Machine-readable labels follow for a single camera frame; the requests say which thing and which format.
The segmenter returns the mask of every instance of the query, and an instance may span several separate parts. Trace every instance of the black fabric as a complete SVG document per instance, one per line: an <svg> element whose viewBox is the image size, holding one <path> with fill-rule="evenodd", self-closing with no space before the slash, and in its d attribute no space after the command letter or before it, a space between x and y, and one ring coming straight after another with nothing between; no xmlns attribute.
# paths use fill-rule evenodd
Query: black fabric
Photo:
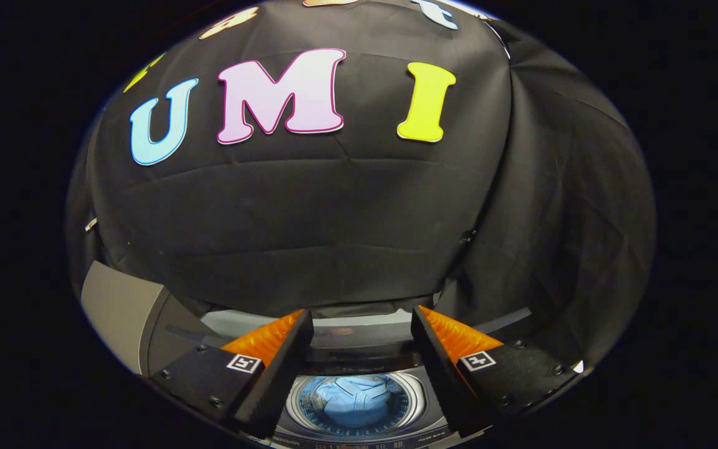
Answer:
<svg viewBox="0 0 718 449"><path fill-rule="evenodd" d="M386 312L373 304L441 292L450 273L455 287L441 301L453 318L473 325L529 307L528 332L566 339L569 329L567 347L596 363L636 309L653 256L655 206L638 143L556 53L492 21L509 60L485 22L442 8L459 29L410 2L268 2L248 22L169 49L108 103L86 184L72 185L71 195L90 191L110 264L179 298L266 316L301 307L334 316L341 304ZM290 103L271 135L247 113L250 139L217 142L222 69L254 59L278 79L297 54L323 47L348 54L336 71L341 130L288 132ZM456 75L440 142L396 135L413 93L409 62ZM130 114L157 97L151 136L161 139L165 94L192 77L182 145L137 165Z"/></svg>
<svg viewBox="0 0 718 449"><path fill-rule="evenodd" d="M99 232L115 268L177 296L269 316L438 292L486 198L510 109L501 43L478 19L455 20L462 33L431 22L414 3L267 3L240 26L170 49L110 102L89 156ZM321 47L348 53L336 73L341 130L293 134L282 121L265 135L247 114L253 137L217 142L220 70L254 59L278 79L297 54ZM396 134L413 93L410 62L459 79L445 97L446 131L436 144ZM168 128L166 92L192 77L199 85L179 150L137 165L130 114L162 99L151 115L159 140Z"/></svg>

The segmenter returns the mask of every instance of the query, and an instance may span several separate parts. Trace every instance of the bolt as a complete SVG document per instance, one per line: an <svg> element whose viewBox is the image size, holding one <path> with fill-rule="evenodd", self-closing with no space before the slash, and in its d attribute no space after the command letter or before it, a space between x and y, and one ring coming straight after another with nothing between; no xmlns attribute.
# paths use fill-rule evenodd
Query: bolt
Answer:
<svg viewBox="0 0 718 449"><path fill-rule="evenodd" d="M210 396L210 405L212 407L220 408L223 407L223 401L219 400L218 398L214 396Z"/></svg>

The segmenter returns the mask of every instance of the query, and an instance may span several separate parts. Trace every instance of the blue garment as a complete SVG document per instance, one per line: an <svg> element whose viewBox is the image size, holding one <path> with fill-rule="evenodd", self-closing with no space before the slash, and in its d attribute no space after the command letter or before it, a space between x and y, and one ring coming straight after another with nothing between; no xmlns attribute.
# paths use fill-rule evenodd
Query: blue garment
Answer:
<svg viewBox="0 0 718 449"><path fill-rule="evenodd" d="M391 393L384 380L339 377L315 390L325 404L324 412L345 427L362 427L381 420L388 413Z"/></svg>

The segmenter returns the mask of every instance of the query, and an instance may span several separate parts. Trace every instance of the blue letter u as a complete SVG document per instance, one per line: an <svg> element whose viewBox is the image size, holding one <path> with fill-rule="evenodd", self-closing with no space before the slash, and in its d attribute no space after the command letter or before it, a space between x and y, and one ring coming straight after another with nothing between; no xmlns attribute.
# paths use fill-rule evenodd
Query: blue letter u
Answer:
<svg viewBox="0 0 718 449"><path fill-rule="evenodd" d="M173 86L166 99L171 100L168 133L159 142L152 142L148 135L151 110L159 100L151 99L138 107L129 117L132 123L132 158L140 165L153 165L171 156L182 145L188 131L188 99L190 91L199 79L189 79Z"/></svg>

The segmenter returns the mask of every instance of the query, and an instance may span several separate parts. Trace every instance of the letter m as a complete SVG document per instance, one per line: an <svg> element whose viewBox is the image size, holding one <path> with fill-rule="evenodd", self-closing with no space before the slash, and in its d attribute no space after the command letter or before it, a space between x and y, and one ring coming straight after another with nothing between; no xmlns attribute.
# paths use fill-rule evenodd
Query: letter m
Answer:
<svg viewBox="0 0 718 449"><path fill-rule="evenodd" d="M257 124L271 134L293 99L293 114L284 123L291 133L328 133L344 120L334 108L334 73L345 59L341 49L311 49L297 56L277 82L256 60L232 65L218 75L224 83L223 130L218 142L229 145L251 137L254 127L245 119L245 107Z"/></svg>

